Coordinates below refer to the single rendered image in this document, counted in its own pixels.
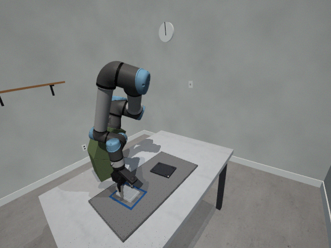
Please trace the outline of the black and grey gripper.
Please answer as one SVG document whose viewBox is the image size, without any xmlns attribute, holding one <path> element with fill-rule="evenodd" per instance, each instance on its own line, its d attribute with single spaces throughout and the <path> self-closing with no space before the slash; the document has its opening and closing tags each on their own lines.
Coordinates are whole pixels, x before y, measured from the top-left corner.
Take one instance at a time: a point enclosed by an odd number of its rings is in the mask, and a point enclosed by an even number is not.
<svg viewBox="0 0 331 248">
<path fill-rule="evenodd" d="M 124 177 L 122 177 L 118 173 L 118 170 L 123 169 L 124 167 L 125 167 L 125 164 L 122 167 L 119 167 L 119 168 L 114 168 L 113 167 L 114 171 L 113 171 L 113 173 L 111 173 L 112 180 L 117 183 L 116 190 L 117 191 L 119 190 L 119 194 L 120 194 L 122 199 L 124 197 L 124 192 L 123 192 L 124 186 L 122 184 L 124 184 L 125 182 L 129 183 Z M 130 184 L 130 187 L 133 188 L 133 185 Z"/>
</svg>

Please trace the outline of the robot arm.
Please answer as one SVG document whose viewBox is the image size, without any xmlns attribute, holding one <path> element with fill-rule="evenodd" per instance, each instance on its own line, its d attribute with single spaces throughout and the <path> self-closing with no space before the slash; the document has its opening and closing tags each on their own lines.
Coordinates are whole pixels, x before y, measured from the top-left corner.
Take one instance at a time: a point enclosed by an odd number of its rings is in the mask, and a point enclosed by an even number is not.
<svg viewBox="0 0 331 248">
<path fill-rule="evenodd" d="M 114 168 L 125 164 L 122 150 L 127 143 L 127 135 L 109 132 L 107 127 L 121 129 L 122 115 L 141 120 L 145 110 L 141 99 L 148 91 L 150 79 L 148 71 L 121 61 L 106 64 L 97 76 L 95 122 L 88 136 L 95 141 L 106 143 Z M 127 98 L 112 96 L 116 86 L 124 89 Z"/>
</svg>

